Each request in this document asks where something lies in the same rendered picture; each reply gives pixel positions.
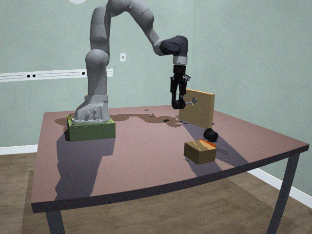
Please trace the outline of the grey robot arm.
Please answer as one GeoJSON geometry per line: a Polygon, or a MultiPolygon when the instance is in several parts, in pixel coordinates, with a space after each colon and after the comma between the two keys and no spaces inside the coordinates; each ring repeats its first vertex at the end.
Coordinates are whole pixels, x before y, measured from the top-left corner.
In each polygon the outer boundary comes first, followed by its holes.
{"type": "Polygon", "coordinates": [[[130,13],[152,44],[159,56],[173,54],[173,64],[187,65],[188,40],[184,36],[175,36],[162,40],[153,29],[154,15],[142,0],[108,0],[106,6],[94,9],[90,26],[90,46],[87,53],[86,71],[88,94],[84,102],[77,107],[72,117],[74,123],[102,123],[110,119],[107,94],[106,66],[110,60],[111,18],[130,13]],[[107,7],[107,8],[106,8],[107,7]],[[131,8],[131,9],[130,9],[131,8]]]}

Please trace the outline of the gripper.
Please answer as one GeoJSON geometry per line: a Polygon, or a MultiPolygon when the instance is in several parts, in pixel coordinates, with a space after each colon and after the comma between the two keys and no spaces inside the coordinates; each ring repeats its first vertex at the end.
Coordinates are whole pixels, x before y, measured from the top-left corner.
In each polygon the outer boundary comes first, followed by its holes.
{"type": "Polygon", "coordinates": [[[171,77],[171,87],[170,87],[170,92],[172,93],[172,102],[176,100],[176,91],[177,91],[177,87],[179,84],[178,106],[182,106],[183,97],[186,94],[186,87],[187,87],[187,80],[188,80],[184,76],[184,74],[186,73],[186,66],[174,65],[173,73],[174,73],[174,76],[171,77]]]}

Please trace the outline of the tan cardboard box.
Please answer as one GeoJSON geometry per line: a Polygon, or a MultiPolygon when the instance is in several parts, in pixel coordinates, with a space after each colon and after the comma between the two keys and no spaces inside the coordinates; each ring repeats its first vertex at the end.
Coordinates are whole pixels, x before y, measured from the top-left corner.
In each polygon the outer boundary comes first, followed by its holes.
{"type": "Polygon", "coordinates": [[[200,165],[215,161],[216,148],[202,140],[185,142],[184,155],[200,165]]]}

